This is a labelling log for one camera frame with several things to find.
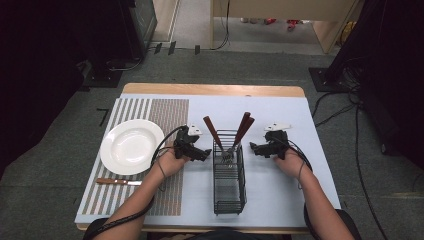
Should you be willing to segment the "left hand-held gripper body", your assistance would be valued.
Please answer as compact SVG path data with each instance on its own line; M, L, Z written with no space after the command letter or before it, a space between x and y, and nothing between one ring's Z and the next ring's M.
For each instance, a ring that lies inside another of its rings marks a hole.
M200 129L194 124L180 126L173 144L176 157L189 157L194 154L192 148L195 147L194 143L201 134Z

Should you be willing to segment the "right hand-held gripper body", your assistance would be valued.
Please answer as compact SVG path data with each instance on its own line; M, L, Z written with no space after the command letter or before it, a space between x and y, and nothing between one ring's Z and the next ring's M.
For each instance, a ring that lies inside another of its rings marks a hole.
M289 128L290 125L284 123L273 123L265 128L266 146L263 153L265 158L277 155L280 159L285 159L285 153L289 149L286 129Z

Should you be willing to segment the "person's left hand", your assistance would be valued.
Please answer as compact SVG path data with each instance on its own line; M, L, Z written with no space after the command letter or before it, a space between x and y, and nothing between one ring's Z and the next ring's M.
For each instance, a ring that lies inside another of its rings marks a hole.
M190 161L189 157L177 158L175 151L168 149L156 160L154 168L158 172L159 178L164 180L179 172L188 161Z

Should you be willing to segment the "person's right hand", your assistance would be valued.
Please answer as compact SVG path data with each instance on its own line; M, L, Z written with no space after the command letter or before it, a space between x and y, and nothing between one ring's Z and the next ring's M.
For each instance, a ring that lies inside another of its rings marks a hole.
M275 156L273 158L275 164L288 176L300 179L301 170L304 166L303 159L294 150L288 149L285 152L285 157L280 158Z

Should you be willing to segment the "striped woven placemat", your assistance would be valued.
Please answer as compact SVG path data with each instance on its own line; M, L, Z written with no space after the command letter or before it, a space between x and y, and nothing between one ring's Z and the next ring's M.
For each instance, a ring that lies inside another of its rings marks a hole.
M104 137L118 124L135 119L156 123L162 129L165 137L175 128L188 122L188 112L189 101L187 99L119 98L115 101ZM128 185L98 184L95 182L97 178L137 181L143 179L148 173L148 169L134 175L114 174L101 162L99 150L76 220L83 222L90 218L110 216L136 189L135 186Z

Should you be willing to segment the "white round plate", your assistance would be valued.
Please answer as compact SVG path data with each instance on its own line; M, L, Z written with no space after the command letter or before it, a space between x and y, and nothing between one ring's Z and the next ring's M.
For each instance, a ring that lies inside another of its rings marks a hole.
M150 167L153 154L163 139L164 133L156 123L128 120L106 134L100 146L100 160L114 174L139 174Z

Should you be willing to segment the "black stand base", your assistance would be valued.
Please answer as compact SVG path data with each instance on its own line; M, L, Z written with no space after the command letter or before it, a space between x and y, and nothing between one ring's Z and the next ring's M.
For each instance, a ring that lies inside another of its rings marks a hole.
M347 93L349 91L349 87L345 85L345 78L337 71L315 67L310 67L308 71L317 92Z

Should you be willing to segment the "black cabinet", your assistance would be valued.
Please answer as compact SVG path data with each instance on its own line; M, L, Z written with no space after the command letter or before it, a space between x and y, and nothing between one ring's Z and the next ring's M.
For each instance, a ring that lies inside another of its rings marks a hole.
M157 18L153 0L73 0L91 70L87 87L116 88L144 60Z

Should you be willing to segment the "light wooden furniture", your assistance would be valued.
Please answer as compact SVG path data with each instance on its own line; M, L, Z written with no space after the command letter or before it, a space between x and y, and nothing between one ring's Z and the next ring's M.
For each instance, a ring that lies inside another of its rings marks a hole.
M214 19L276 18L310 20L324 53L330 53L347 22L359 18L365 0L210 0L210 46Z

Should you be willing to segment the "wooden-handled cutlery piece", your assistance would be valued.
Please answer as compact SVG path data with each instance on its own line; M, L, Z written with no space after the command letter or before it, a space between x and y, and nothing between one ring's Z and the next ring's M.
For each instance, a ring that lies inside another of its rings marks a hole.
M234 155L234 152L236 151L237 146L241 142L244 135L247 133L251 125L254 123L255 119L253 117L248 117L245 121L241 129L236 134L233 146L230 148L231 155Z

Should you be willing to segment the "wooden-handled fork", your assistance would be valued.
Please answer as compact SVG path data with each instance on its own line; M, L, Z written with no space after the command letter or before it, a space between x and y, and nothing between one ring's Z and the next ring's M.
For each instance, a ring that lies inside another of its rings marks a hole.
M233 152L235 151L236 146L240 143L246 131L250 128L251 124L249 123L250 113L245 112L243 118L240 122L239 128L236 132L232 146L223 153L223 160L228 161L233 158Z
M220 140L220 138L219 138L219 136L217 134L217 131L216 131L216 129L215 129L215 127L214 127L214 125L213 125L210 117L209 116L205 116L203 118L203 121L205 122L205 124L206 124L208 130L210 131L210 133L211 133L211 135L212 135L215 143L217 144L217 146L220 149L221 157L222 157L222 162L223 163L229 163L230 160L231 160L231 155L223 148L222 143L221 143L221 140Z

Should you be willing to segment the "wooden-handled table knife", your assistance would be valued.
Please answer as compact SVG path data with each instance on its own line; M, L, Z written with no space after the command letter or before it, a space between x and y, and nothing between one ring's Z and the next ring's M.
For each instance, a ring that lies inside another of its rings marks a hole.
M95 180L98 184L114 184L114 185L128 185L128 186L140 186L142 181L132 181L126 179L111 179L111 178L97 178Z

